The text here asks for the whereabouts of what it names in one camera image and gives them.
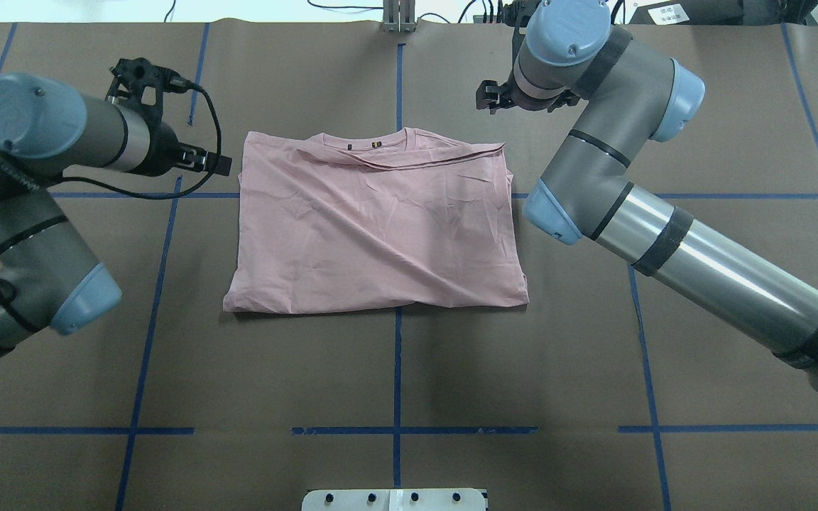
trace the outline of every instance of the blue plastic cover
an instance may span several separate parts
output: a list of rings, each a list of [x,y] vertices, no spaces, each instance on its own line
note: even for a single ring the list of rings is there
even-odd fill
[[[611,13],[604,0],[543,0],[526,27],[525,43],[548,65],[576,65],[604,46]]]
[[[561,207],[551,190],[542,179],[535,184],[535,190],[529,194],[529,198],[523,206],[523,214],[536,227],[549,233],[559,242],[572,245],[579,241],[582,233],[571,220],[569,214]]]
[[[113,275],[100,263],[68,295],[50,326],[63,336],[73,334],[85,324],[103,316],[121,299],[122,290],[113,280]]]
[[[671,97],[668,98],[668,108],[662,117],[662,123],[659,123],[658,129],[650,137],[658,142],[668,142],[681,132],[695,116],[702,97],[705,96],[702,78],[692,74],[675,59],[671,61],[675,63],[675,83],[671,87]]]
[[[84,133],[87,107],[71,85],[10,72],[0,75],[0,151],[17,158],[49,158]]]

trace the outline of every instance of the folded garment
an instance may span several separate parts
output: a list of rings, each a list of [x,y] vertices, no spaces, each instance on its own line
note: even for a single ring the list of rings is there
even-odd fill
[[[248,133],[228,312],[527,304],[502,143]]]

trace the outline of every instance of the white label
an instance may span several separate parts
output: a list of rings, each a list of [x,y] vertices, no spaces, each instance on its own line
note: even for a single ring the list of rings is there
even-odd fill
[[[681,7],[681,4],[671,4],[671,6],[649,9],[649,16],[652,16],[652,21],[655,22],[655,25],[672,25],[673,23],[690,21],[690,16],[687,15],[684,7]]]

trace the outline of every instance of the pink shirt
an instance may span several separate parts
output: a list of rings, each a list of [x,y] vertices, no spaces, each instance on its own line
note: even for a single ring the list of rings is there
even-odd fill
[[[228,312],[529,303],[502,143],[248,133]]]

